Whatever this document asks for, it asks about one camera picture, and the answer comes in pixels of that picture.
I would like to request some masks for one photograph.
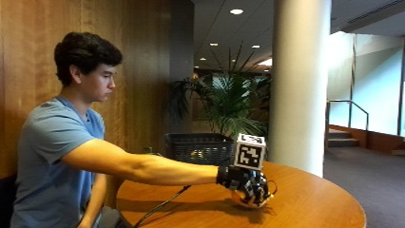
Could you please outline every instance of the wooden wall panel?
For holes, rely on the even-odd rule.
[[[26,114],[57,95],[53,48],[72,31],[90,31],[124,53],[113,96],[93,108],[106,140],[138,153],[164,152],[169,0],[0,0],[0,178],[15,173],[16,142]]]
[[[360,146],[385,154],[392,155],[394,150],[404,150],[404,138],[397,135],[389,135],[380,132],[349,128],[346,126],[329,125],[329,128],[349,132],[352,138],[358,140]]]
[[[125,49],[125,84],[128,125],[125,136],[133,143],[129,151],[145,146],[165,153],[165,104],[168,87],[169,1],[130,1],[124,11],[122,27],[128,33]]]

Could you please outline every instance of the staircase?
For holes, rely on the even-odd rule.
[[[349,132],[329,129],[328,147],[354,147],[358,145],[358,140],[352,139]]]

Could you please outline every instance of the round wooden table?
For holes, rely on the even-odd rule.
[[[236,205],[221,185],[194,185],[140,227],[366,227],[358,201],[333,182],[296,168],[265,161],[264,173],[277,193],[260,209]],[[145,213],[182,189],[122,182],[116,207],[134,225]]]

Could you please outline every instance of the trash bin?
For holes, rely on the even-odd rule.
[[[165,134],[166,156],[178,162],[228,165],[233,147],[233,140],[217,133]]]

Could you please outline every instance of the white wall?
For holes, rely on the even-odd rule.
[[[404,38],[336,33],[329,38],[328,100],[352,100],[368,130],[397,134]],[[332,103],[329,124],[349,126],[349,104]],[[366,129],[353,106],[352,128]]]

